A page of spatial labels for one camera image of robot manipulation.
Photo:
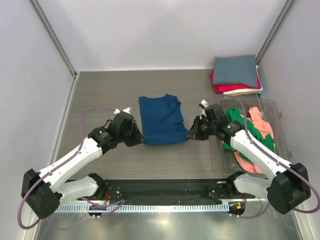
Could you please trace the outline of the blue mickey print t-shirt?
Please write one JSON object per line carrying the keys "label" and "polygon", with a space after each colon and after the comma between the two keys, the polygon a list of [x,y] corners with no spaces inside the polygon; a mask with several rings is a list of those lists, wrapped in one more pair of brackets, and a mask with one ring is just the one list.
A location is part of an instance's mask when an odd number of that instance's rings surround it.
{"label": "blue mickey print t-shirt", "polygon": [[148,146],[182,144],[188,141],[181,102],[175,95],[140,96],[142,134]]}

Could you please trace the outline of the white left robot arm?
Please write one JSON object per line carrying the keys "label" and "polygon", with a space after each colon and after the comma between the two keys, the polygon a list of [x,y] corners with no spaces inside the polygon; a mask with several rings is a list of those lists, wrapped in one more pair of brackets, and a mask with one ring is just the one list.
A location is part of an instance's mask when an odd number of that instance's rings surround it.
{"label": "white left robot arm", "polygon": [[40,171],[31,168],[25,172],[21,189],[22,202],[42,220],[65,202],[89,196],[101,200],[106,194],[106,187],[97,174],[90,174],[75,182],[67,180],[119,144],[133,147],[144,143],[145,139],[131,112],[129,107],[116,109],[112,120],[94,128],[79,146],[64,157]]}

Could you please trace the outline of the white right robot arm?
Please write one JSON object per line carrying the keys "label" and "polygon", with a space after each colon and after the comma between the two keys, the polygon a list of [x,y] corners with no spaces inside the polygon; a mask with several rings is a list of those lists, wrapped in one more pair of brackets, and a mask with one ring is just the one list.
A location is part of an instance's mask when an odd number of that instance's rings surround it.
{"label": "white right robot arm", "polygon": [[245,193],[266,199],[283,215],[311,197],[306,167],[301,163],[290,163],[259,142],[249,132],[246,117],[243,123],[230,121],[219,104],[209,105],[205,100],[199,107],[201,114],[195,117],[186,138],[205,141],[215,136],[245,155],[264,174],[263,178],[243,172],[230,176],[230,182],[225,185],[229,197],[237,198]]}

